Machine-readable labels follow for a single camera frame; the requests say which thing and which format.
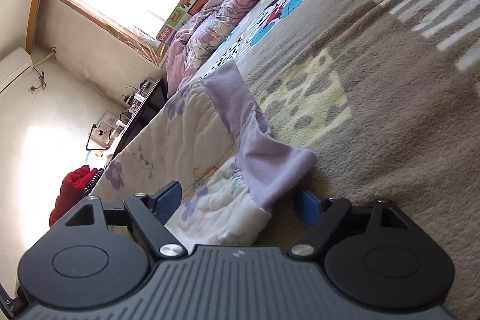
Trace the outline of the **red knitted folded sweater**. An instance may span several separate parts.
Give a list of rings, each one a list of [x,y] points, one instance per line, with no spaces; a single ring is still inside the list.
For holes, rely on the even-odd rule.
[[[70,172],[63,179],[59,195],[55,200],[55,208],[49,215],[49,227],[52,227],[66,212],[80,201],[89,181],[97,174],[98,169],[90,169],[88,165]]]

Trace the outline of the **dark side desk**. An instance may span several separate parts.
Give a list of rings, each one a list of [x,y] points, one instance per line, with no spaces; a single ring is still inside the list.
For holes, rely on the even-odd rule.
[[[138,133],[146,127],[149,122],[164,107],[167,98],[167,86],[164,78],[160,77],[140,106],[134,111],[132,118],[128,121],[126,128],[119,135],[119,142],[114,149],[112,157],[116,157]]]

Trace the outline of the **black white striped garment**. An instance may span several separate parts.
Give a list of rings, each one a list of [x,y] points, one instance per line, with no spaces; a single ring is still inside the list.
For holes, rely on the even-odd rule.
[[[97,172],[94,174],[92,179],[85,186],[84,191],[83,191],[83,197],[89,196],[89,194],[92,193],[93,189],[95,188],[97,182],[103,176],[104,172],[105,172],[105,170],[103,168],[97,170]]]

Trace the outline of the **black desk lamp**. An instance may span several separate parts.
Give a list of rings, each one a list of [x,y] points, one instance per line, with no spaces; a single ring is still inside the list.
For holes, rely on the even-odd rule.
[[[113,132],[114,128],[105,122],[101,122],[99,125],[92,124],[85,145],[85,150],[104,151],[109,149],[110,144],[112,143]]]

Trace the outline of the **white wall air conditioner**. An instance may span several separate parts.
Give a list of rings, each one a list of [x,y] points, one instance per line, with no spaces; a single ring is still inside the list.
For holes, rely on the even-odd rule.
[[[32,58],[23,48],[17,48],[0,61],[0,91],[9,89],[21,77],[32,71]]]

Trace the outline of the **white floral padded garment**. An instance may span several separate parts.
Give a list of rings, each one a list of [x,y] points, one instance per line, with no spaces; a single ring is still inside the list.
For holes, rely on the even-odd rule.
[[[273,204],[313,168],[309,149],[272,137],[234,62],[178,90],[117,154],[94,187],[103,202],[156,193],[176,181],[168,230],[187,248],[249,246]]]

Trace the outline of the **Mickey Mouse bed blanket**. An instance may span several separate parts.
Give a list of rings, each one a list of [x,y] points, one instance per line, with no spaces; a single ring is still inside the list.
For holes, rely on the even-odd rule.
[[[296,185],[394,202],[453,261],[448,310],[477,319],[479,0],[259,0],[189,82],[229,61],[272,137],[316,154]],[[304,234],[293,189],[253,244]]]

